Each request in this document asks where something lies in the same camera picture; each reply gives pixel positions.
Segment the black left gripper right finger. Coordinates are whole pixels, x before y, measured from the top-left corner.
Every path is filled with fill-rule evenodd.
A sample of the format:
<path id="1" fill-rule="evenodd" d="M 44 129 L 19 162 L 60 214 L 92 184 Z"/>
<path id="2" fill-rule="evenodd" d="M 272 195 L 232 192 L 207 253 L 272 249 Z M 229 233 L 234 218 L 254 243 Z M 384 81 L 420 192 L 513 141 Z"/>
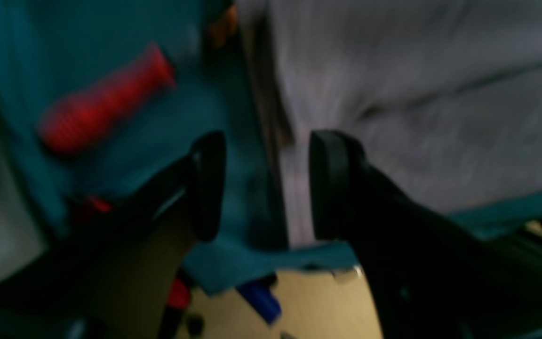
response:
<path id="1" fill-rule="evenodd" d="M 308 171 L 315 236 L 353 248 L 385 339 L 542 339 L 541 236 L 478 240 L 338 131 L 311 133 Z"/>

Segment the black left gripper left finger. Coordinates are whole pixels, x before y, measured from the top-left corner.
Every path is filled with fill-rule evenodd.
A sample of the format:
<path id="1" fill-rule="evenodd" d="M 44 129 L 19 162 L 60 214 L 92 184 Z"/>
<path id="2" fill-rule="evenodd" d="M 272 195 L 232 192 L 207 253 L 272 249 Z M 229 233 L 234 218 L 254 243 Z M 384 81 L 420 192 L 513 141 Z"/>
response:
<path id="1" fill-rule="evenodd" d="M 110 242 L 67 298 L 78 317 L 68 339 L 158 336 L 185 256 L 219 232 L 226 159 L 224 133 L 205 133 L 111 212 Z"/>

